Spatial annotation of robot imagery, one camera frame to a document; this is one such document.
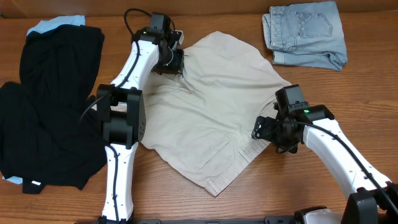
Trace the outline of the beige khaki shorts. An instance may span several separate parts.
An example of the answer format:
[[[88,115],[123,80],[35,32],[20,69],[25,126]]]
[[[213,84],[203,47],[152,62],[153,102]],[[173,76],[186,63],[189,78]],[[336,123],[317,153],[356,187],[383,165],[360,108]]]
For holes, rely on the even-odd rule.
[[[257,48],[210,33],[185,49],[182,73],[149,77],[142,144],[217,196],[268,146],[251,133],[287,84]]]

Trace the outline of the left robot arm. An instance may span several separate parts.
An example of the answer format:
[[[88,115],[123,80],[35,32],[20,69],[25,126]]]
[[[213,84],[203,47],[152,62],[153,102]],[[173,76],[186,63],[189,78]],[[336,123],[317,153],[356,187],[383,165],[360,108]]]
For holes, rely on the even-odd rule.
[[[143,89],[151,72],[183,70],[183,32],[161,13],[131,34],[131,53],[119,75],[96,92],[96,110],[105,141],[106,199],[98,223],[132,223],[134,157],[146,130]]]

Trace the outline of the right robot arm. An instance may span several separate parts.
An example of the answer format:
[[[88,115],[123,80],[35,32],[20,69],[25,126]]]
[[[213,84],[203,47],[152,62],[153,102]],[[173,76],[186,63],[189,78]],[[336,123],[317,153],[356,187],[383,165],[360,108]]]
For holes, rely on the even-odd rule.
[[[337,181],[346,198],[343,213],[316,206],[292,216],[265,217],[265,223],[397,223],[397,184],[379,172],[353,146],[325,105],[310,106],[299,85],[275,93],[275,118],[258,116],[252,138],[271,142],[276,153],[311,149]]]

